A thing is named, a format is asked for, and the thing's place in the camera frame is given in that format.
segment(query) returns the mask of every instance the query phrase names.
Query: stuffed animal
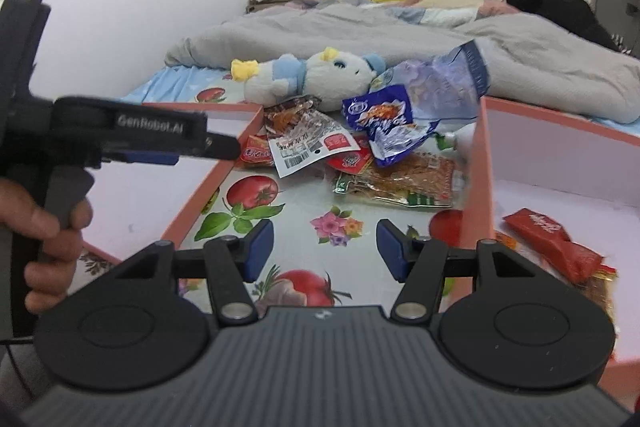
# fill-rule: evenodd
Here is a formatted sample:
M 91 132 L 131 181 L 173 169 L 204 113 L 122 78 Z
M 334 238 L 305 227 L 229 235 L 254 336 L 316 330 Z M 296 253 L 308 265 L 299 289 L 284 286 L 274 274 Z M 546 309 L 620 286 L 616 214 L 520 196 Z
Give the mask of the stuffed animal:
M 312 94 L 322 100 L 319 109 L 329 112 L 339 110 L 343 99 L 365 94 L 385 69 L 378 55 L 358 57 L 327 48 L 309 60 L 290 54 L 261 64 L 234 60 L 231 76 L 244 82 L 247 102 L 270 107 L 297 94 Z

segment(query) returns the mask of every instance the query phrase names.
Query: open box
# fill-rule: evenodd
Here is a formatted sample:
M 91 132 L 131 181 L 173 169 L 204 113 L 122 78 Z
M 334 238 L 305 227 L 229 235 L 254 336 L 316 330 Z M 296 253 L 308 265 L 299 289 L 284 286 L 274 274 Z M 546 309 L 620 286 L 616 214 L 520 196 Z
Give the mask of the open box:
M 470 195 L 466 240 L 489 226 L 507 230 L 502 218 L 527 207 L 604 256 L 618 270 L 619 336 L 600 385 L 614 396 L 640 391 L 640 139 L 486 97 L 474 142 L 472 177 L 480 183 Z
M 241 144 L 262 127 L 262 106 L 253 103 L 149 105 L 206 112 L 209 132 L 236 136 Z M 233 165 L 186 156 L 175 166 L 104 163 L 92 170 L 94 220 L 84 230 L 85 247 L 117 264 L 158 239 L 180 245 Z

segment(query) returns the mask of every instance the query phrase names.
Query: blanket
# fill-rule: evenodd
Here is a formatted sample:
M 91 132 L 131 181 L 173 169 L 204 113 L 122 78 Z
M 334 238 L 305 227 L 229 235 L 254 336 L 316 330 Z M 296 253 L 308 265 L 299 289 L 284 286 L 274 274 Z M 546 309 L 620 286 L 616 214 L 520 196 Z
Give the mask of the blanket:
M 275 7 L 185 38 L 165 62 L 228 69 L 234 58 L 309 58 L 332 46 L 358 55 L 374 52 L 393 66 L 444 55 L 471 39 L 487 64 L 492 96 L 621 123 L 640 118 L 640 61 L 524 13 L 441 28 L 348 3 L 313 10 Z

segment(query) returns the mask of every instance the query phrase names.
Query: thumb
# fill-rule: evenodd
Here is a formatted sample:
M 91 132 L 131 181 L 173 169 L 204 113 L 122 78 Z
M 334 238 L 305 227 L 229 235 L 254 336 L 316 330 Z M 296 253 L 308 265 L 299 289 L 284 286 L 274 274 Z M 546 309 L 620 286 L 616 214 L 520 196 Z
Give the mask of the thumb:
M 60 224 L 55 216 L 37 206 L 27 190 L 11 180 L 0 178 L 0 225 L 33 239 L 51 239 Z

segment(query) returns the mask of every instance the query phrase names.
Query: barcode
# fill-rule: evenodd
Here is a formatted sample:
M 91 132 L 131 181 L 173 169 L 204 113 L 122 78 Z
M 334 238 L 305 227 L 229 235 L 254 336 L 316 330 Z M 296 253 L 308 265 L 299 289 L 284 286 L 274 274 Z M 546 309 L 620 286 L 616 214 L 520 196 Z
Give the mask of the barcode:
M 317 151 L 318 149 L 322 149 L 322 144 L 319 142 L 319 140 L 315 143 L 312 143 L 311 145 L 307 145 L 307 147 L 309 147 L 309 150 L 314 152 Z
M 307 158 L 309 158 L 309 153 L 303 152 L 298 156 L 293 156 L 291 158 L 284 158 L 284 165 L 287 166 L 287 169 L 290 169 L 292 167 L 295 167 L 296 165 L 300 165 Z

